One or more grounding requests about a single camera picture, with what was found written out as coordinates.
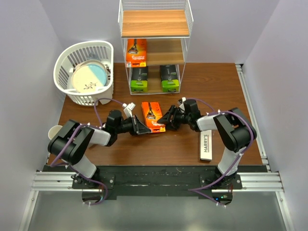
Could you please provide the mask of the orange Gillette razor pack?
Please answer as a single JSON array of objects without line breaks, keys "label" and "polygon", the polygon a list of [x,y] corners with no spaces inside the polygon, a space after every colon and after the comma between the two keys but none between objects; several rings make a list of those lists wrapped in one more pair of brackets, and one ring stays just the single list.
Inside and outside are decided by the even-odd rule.
[{"label": "orange Gillette razor pack", "polygon": [[127,43],[126,67],[146,67],[147,40],[130,38]]},{"label": "orange Gillette razor pack", "polygon": [[144,116],[144,122],[146,126],[151,130],[151,133],[165,132],[165,125],[158,123],[158,120],[163,116],[159,103],[142,102],[141,107]]}]

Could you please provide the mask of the green black razor box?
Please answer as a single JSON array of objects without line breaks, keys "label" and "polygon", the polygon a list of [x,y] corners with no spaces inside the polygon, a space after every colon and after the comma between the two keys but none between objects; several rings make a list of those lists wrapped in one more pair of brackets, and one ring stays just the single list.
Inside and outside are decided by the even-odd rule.
[{"label": "green black razor box", "polygon": [[160,66],[161,87],[163,92],[178,92],[180,82],[175,65]]},{"label": "green black razor box", "polygon": [[134,67],[131,69],[130,88],[132,92],[148,91],[148,67]]}]

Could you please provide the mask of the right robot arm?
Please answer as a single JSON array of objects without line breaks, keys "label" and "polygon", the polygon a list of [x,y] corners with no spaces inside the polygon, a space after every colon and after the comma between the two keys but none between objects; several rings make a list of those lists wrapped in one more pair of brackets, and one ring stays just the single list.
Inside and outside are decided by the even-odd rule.
[{"label": "right robot arm", "polygon": [[178,130],[182,124],[189,125],[196,132],[217,130],[225,146],[224,152],[215,169],[215,180],[199,189],[212,186],[226,189],[231,184],[231,177],[237,173],[242,156],[257,138],[257,132],[239,108],[213,110],[202,115],[198,101],[202,102],[195,98],[180,99],[179,106],[172,105],[158,123],[164,124],[167,130]]}]

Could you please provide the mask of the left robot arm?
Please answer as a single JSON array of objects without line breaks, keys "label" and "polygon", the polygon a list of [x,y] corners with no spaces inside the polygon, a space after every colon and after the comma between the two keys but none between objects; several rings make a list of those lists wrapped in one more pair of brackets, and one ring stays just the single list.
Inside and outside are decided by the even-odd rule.
[{"label": "left robot arm", "polygon": [[86,157],[86,150],[94,144],[110,147],[121,133],[143,135],[150,132],[136,115],[124,119],[119,110],[110,111],[101,128],[68,120],[48,144],[48,152],[56,156],[50,166],[57,166],[61,159],[83,178],[85,186],[94,189],[102,180],[99,169]]}]

